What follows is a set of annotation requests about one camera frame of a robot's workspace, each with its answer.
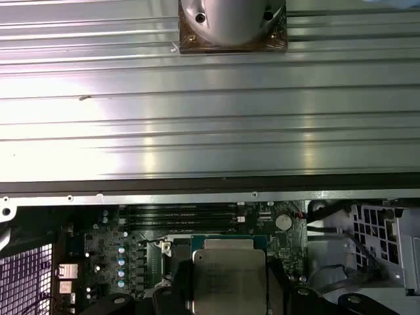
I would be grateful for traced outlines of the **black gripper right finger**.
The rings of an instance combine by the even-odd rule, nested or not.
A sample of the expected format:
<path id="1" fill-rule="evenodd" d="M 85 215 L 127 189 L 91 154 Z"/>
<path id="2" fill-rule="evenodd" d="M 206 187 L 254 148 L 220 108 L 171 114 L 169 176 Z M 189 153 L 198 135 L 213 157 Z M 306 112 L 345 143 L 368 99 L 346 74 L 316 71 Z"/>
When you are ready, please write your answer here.
<path id="1" fill-rule="evenodd" d="M 380 314 L 381 304 L 360 294 L 341 295 L 337 304 L 313 289 L 294 286 L 281 260 L 267 263 L 268 301 L 273 314 Z"/>

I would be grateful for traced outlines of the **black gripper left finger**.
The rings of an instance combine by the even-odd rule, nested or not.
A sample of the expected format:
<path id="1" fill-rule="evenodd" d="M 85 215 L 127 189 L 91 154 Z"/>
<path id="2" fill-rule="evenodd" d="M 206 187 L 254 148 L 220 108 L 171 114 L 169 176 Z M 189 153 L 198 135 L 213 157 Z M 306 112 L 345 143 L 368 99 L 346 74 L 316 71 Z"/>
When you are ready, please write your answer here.
<path id="1" fill-rule="evenodd" d="M 113 293 L 83 310 L 82 314 L 191 314 L 186 302 L 193 296 L 193 262 L 181 261 L 171 285 L 159 287 L 151 297 L 141 300 L 131 295 Z"/>

